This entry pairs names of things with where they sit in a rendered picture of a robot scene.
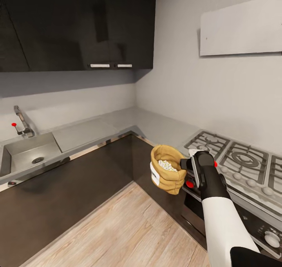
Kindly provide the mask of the popcorn bag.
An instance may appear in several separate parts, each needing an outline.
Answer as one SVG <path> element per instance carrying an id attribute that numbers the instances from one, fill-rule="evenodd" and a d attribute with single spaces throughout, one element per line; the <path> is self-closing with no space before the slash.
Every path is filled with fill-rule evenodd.
<path id="1" fill-rule="evenodd" d="M 152 149 L 151 152 L 151 177 L 155 185 L 170 194 L 177 195 L 179 189 L 184 185 L 184 178 L 187 174 L 186 169 L 181 169 L 181 159 L 186 157 L 172 146 L 160 144 Z M 170 164 L 174 170 L 162 167 L 159 162 Z"/>

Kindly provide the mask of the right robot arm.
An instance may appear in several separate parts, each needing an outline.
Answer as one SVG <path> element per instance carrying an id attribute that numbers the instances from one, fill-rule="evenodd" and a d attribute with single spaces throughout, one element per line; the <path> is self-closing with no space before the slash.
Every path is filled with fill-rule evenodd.
<path id="1" fill-rule="evenodd" d="M 282 262 L 260 253 L 239 217 L 213 156 L 197 149 L 189 149 L 188 154 L 180 166 L 194 171 L 201 192 L 211 267 L 282 267 Z"/>

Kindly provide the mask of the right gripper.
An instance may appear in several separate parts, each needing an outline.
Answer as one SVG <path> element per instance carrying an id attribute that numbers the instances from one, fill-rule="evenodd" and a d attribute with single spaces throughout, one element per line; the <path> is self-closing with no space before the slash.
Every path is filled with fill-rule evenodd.
<path id="1" fill-rule="evenodd" d="M 181 169 L 193 170 L 192 165 L 191 165 L 191 159 L 192 157 L 181 159 L 181 162 L 180 162 Z"/>

